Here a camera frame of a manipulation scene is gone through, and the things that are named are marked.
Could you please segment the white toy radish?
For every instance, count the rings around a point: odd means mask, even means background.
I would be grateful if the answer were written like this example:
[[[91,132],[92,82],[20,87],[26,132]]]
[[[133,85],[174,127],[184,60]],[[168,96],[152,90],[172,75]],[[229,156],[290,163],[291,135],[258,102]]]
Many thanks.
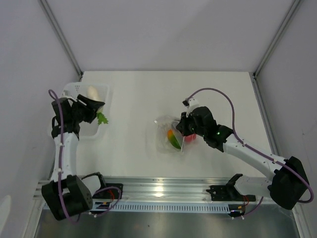
[[[91,85],[87,88],[87,97],[93,101],[98,101],[98,102],[101,101],[101,97],[96,87]],[[98,120],[98,125],[108,124],[108,119],[103,114],[103,107],[100,107],[97,111],[97,120]]]

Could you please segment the orange green toy mango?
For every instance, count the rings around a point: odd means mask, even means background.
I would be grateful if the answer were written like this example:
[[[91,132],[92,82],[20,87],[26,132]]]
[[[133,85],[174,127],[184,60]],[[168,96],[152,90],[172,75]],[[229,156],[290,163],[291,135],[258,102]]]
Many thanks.
[[[170,144],[176,148],[176,149],[181,149],[181,146],[179,144],[179,142],[177,141],[172,129],[170,129],[168,132],[167,132],[167,139],[168,141],[170,142]]]

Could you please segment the clear zip top bag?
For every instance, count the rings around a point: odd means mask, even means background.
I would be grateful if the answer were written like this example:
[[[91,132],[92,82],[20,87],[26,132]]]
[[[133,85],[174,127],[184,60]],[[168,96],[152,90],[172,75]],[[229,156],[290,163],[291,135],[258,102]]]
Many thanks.
[[[145,129],[145,151],[152,156],[182,157],[198,145],[195,134],[183,136],[176,129],[180,119],[163,115],[147,123]]]

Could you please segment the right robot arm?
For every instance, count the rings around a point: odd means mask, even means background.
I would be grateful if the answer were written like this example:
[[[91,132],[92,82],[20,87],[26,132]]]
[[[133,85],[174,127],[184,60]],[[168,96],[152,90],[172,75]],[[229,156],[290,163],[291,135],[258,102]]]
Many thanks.
[[[309,181],[302,162],[292,156],[285,159],[262,152],[243,140],[233,129],[218,124],[207,107],[197,107],[192,112],[183,112],[176,126],[183,136],[196,134],[214,149],[241,159],[260,171],[264,177],[252,178],[235,175],[226,188],[227,196],[237,200],[243,195],[270,197],[280,207],[291,210],[300,202],[309,188]]]

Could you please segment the white perforated plastic basket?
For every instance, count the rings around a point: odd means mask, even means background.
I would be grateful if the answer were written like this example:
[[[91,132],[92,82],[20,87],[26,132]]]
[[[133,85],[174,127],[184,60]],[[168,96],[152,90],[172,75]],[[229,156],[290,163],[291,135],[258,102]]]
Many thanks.
[[[105,105],[103,107],[103,114],[105,116],[106,109],[108,107],[109,103],[109,96],[110,96],[110,88],[106,84],[89,84],[89,83],[83,83],[83,82],[77,82],[77,83],[69,83],[67,84],[63,90],[68,90],[70,92],[70,95],[77,99],[77,96],[79,94],[87,97],[87,88],[89,86],[94,86],[96,87],[100,97],[101,97],[101,102],[104,102]],[[58,101],[60,97],[57,96],[57,94],[50,89],[49,90],[49,95],[53,99],[53,101]],[[95,139],[98,137],[100,131],[102,130],[102,126],[104,124],[98,125],[98,120],[97,117],[93,120],[92,123],[87,123],[87,122],[81,122],[80,124],[80,132],[79,135],[76,135],[77,138],[79,139]],[[51,135],[52,138],[60,137],[59,135]]]

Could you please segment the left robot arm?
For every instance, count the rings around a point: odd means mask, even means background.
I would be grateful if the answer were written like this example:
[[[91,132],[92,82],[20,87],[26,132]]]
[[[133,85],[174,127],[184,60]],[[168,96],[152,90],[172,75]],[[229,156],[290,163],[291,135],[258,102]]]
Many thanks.
[[[92,123],[104,102],[81,94],[76,99],[58,98],[53,90],[49,94],[55,113],[51,131],[55,161],[50,182],[42,186],[41,193],[55,219],[61,221],[91,210],[93,196],[103,198],[107,194],[107,185],[101,173],[79,178],[76,172],[80,123]]]

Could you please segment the red toy tomato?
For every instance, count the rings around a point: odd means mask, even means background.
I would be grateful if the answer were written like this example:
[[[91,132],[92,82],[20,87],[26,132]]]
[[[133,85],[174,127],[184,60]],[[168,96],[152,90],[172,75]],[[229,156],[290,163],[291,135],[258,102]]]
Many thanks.
[[[186,142],[186,143],[191,143],[191,142],[193,142],[195,139],[196,139],[196,134],[192,134],[192,135],[189,135],[189,136],[185,136],[184,137],[184,141]]]

